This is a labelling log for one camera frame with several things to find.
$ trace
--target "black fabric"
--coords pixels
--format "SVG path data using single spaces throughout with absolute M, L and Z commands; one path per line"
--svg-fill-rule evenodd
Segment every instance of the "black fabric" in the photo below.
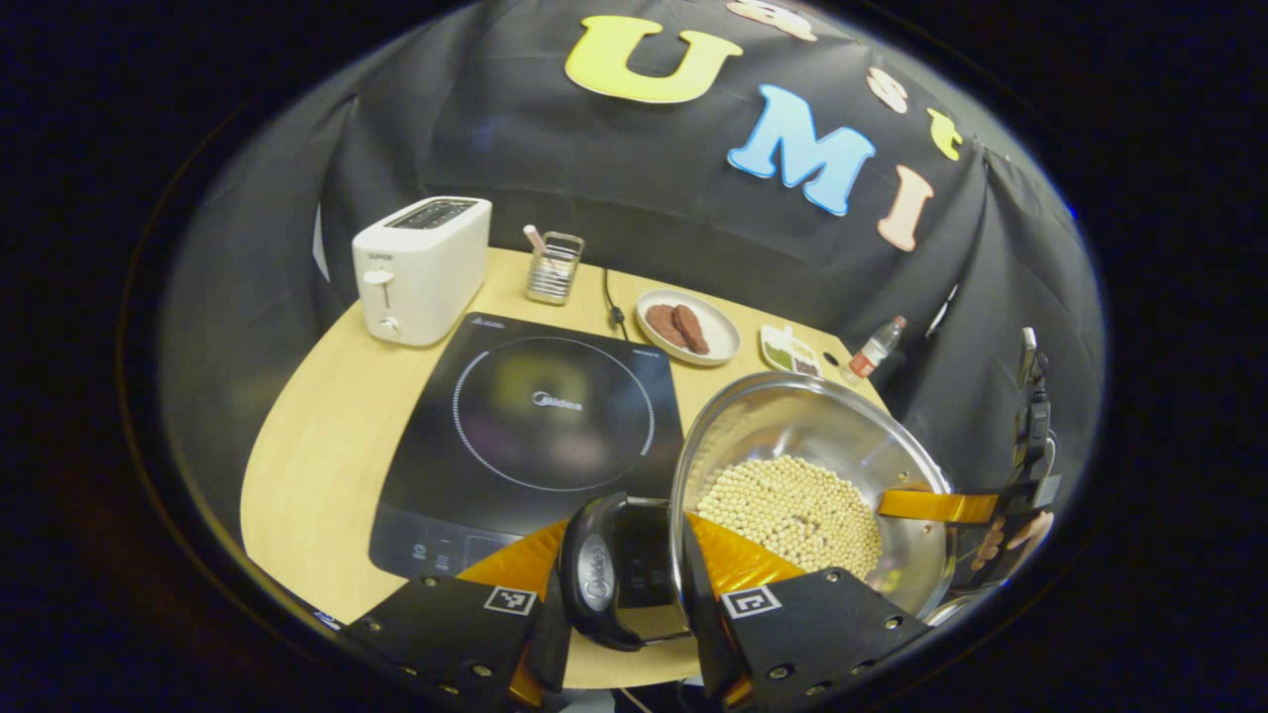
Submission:
M 988 152 L 987 204 L 960 288 L 922 368 L 896 374 L 909 389 L 907 429 L 960 490 L 993 488 L 1012 473 L 1025 392 L 1017 388 L 1021 330 L 1035 329 L 1049 358 L 1058 501 L 1075 492 L 1092 455 L 1104 393 L 1099 285 L 1064 207 L 1004 157 Z
M 677 69 L 682 29 L 744 53 L 689 103 L 601 96 L 563 71 L 581 20 L 598 14 L 664 27 L 630 58 L 644 74 Z M 924 107 L 955 118 L 951 108 L 841 29 L 815 20 L 814 32 L 818 42 L 801 42 L 721 1 L 484 3 L 403 36 L 297 101 L 208 195 L 164 307 L 169 439 L 227 529 L 240 538 L 242 473 L 269 407 L 356 299 L 353 237 L 434 194 L 492 200 L 496 247 L 524 250 L 519 228 L 529 222 L 579 235 L 587 263 L 828 330 L 851 349 L 904 315 L 902 348 L 921 353 L 912 364 L 922 365 L 895 362 L 877 382 L 886 397 L 904 395 L 908 428 L 959 487 L 1006 472 L 1018 406 L 1011 369 L 1021 326 L 1035 326 L 1054 363 L 1052 388 L 1085 389 L 1054 391 L 1061 453 L 1077 454 L 1061 467 L 1074 480 L 1094 433 L 1103 327 L 1064 207 L 1033 188 L 1040 178 L 1017 175 L 976 142 L 959 146 L 959 161 L 946 159 Z M 907 88 L 907 114 L 867 90 L 871 66 Z M 801 186 L 727 164 L 765 108 L 761 84 L 805 98 L 820 136 L 851 127 L 875 143 L 846 216 L 812 204 Z M 898 164 L 935 189 L 912 252 L 876 231 Z M 330 282 L 312 256 L 318 208 Z M 941 335 L 921 344 L 957 283 Z

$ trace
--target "plastic bottle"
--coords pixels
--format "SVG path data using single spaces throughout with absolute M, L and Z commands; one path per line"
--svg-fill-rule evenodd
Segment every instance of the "plastic bottle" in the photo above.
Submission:
M 898 346 L 898 339 L 903 336 L 903 327 L 907 320 L 899 315 L 894 321 L 876 330 L 876 334 L 867 340 L 867 344 L 855 354 L 848 364 L 841 368 L 841 377 L 846 384 L 857 386 L 861 381 L 871 376 L 876 367 L 889 356 L 889 353 Z

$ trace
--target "letter u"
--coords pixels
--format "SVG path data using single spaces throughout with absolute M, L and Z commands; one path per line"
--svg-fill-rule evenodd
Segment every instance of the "letter u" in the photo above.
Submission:
M 626 66 L 630 53 L 648 34 L 662 28 L 658 23 L 620 15 L 593 15 L 581 20 L 586 34 L 568 55 L 564 72 L 581 86 L 607 96 L 620 96 L 648 104 L 691 101 L 709 91 L 727 57 L 744 53 L 738 44 L 702 32 L 683 30 L 687 52 L 677 71 L 667 77 L 649 77 Z

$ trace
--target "small food tray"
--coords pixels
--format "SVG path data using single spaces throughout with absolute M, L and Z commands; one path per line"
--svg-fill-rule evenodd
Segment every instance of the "small food tray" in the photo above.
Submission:
M 792 372 L 823 378 L 823 365 L 804 341 L 792 336 L 792 327 L 780 331 L 770 325 L 762 325 L 758 343 L 762 359 L 780 372 Z

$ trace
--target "cooktop heating circle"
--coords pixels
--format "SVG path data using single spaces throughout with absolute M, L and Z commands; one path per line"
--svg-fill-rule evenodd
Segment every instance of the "cooktop heating circle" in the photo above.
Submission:
M 553 492 L 619 480 L 656 435 L 652 398 L 624 363 L 555 336 L 516 339 L 476 355 L 454 386 L 453 421 L 465 449 L 491 472 Z

